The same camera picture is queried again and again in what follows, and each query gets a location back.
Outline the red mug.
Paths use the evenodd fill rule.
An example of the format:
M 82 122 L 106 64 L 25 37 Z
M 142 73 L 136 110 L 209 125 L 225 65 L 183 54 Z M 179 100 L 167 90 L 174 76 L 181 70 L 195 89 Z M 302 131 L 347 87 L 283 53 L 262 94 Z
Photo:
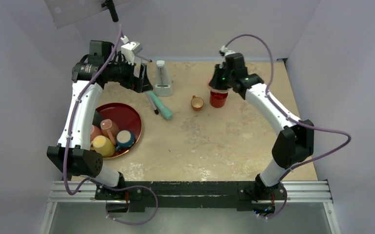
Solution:
M 228 93 L 210 92 L 210 104 L 215 108 L 221 108 L 225 105 Z

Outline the small orange mug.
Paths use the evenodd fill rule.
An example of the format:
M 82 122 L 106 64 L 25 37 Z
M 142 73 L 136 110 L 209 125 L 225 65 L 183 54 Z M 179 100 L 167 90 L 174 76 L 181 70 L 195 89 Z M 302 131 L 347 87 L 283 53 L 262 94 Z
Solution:
M 194 111 L 201 111 L 204 106 L 204 100 L 200 97 L 193 96 L 191 99 L 191 107 Z

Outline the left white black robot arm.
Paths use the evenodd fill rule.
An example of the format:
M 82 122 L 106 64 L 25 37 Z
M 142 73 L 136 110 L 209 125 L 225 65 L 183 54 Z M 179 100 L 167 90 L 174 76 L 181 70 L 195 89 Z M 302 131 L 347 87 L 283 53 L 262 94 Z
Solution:
M 122 176 L 103 165 L 101 154 L 90 149 L 90 130 L 98 99 L 108 82 L 137 93 L 153 89 L 145 72 L 135 76 L 135 57 L 142 50 L 139 42 L 118 43 L 92 40 L 89 53 L 72 69 L 72 98 L 66 124 L 56 146 L 47 148 L 47 157 L 68 176 L 86 176 L 107 186 L 113 199 L 121 199 L 126 186 Z

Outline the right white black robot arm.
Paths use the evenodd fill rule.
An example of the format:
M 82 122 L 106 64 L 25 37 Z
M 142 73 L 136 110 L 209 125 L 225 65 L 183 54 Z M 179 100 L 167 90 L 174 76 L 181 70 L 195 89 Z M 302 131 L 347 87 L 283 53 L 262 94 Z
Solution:
M 215 91 L 232 89 L 238 93 L 258 109 L 277 136 L 272 148 L 273 159 L 256 176 L 254 185 L 255 194 L 260 198 L 267 198 L 291 166 L 303 162 L 313 154 L 314 132 L 306 128 L 306 125 L 312 126 L 313 123 L 307 119 L 298 125 L 296 122 L 300 119 L 269 93 L 262 78 L 248 73 L 241 53 L 227 50 L 220 54 L 222 62 L 215 66 L 210 87 Z

